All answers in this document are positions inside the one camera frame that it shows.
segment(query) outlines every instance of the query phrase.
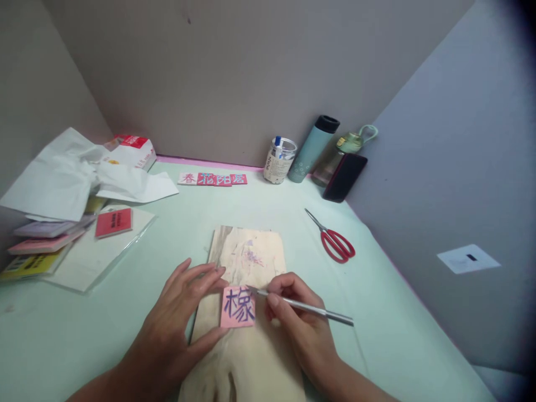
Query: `yellow book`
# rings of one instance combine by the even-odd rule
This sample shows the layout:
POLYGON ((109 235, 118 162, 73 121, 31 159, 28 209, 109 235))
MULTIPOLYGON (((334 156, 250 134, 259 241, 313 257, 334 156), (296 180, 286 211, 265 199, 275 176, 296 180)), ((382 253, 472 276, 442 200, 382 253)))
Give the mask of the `yellow book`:
POLYGON ((88 199, 88 203, 85 205, 85 214, 93 214, 97 215, 104 204, 106 204, 106 201, 108 201, 108 198, 102 198, 97 197, 96 195, 90 195, 88 199))
POLYGON ((53 253, 21 255, 15 258, 0 272, 0 282, 53 274, 72 245, 73 243, 69 243, 53 253))

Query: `right hand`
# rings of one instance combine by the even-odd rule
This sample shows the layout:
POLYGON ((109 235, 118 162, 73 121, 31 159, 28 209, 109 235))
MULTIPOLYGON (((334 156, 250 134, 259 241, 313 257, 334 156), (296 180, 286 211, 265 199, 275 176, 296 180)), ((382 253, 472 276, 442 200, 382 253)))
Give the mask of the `right hand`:
POLYGON ((328 319, 302 310, 294 310, 281 296, 325 308, 324 301, 295 273, 276 276, 269 283, 266 316, 277 318, 287 331, 296 359, 313 384, 326 390, 341 366, 328 319))

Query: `wooden board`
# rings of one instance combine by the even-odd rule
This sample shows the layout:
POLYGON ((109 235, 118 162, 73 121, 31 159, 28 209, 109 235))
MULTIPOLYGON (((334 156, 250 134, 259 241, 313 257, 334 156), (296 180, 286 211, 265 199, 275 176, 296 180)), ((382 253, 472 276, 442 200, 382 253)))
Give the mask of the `wooden board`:
MULTIPOLYGON (((275 232, 220 226, 214 232, 209 262, 227 268, 231 285, 266 286, 286 272, 281 237, 275 232)), ((219 325, 221 295, 199 304, 192 342, 219 325)), ((305 401, 302 373, 282 328, 264 316, 257 298, 254 327, 236 328, 205 356, 184 380, 179 402, 305 401)))

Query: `desk surface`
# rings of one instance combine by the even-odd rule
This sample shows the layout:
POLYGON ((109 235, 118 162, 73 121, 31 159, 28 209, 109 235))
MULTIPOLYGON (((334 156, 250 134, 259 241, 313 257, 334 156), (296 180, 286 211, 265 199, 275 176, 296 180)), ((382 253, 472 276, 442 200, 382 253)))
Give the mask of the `desk surface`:
MULTIPOLYGON (((232 173, 161 162, 151 169, 161 171, 175 181, 180 172, 232 173)), ((215 227, 228 225, 281 234, 287 270, 330 310, 354 318, 355 329, 331 323, 341 357, 387 392, 401 401, 493 400, 346 202, 323 200, 309 179, 272 185, 260 172, 246 174, 248 185, 181 186, 178 195, 137 205, 157 220, 89 295, 42 282, 2 286, 0 399, 62 401, 115 365, 175 266, 187 257, 206 262, 215 227), (304 208, 345 236, 356 256, 331 260, 304 208)))

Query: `red scissors handle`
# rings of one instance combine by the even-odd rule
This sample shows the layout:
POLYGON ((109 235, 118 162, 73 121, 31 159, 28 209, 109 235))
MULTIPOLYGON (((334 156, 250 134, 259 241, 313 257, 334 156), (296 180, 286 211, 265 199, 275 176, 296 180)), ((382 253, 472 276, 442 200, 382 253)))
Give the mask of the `red scissors handle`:
POLYGON ((353 248, 353 246, 348 240, 346 240, 343 236, 341 236, 337 232, 334 232, 333 230, 327 229, 326 232, 322 232, 320 237, 322 238, 322 244, 324 245, 324 249, 332 259, 337 261, 339 264, 343 264, 347 262, 349 258, 354 257, 354 255, 356 254, 356 250, 353 248), (341 258, 337 257, 331 251, 328 244, 331 246, 335 253, 339 254, 341 258))

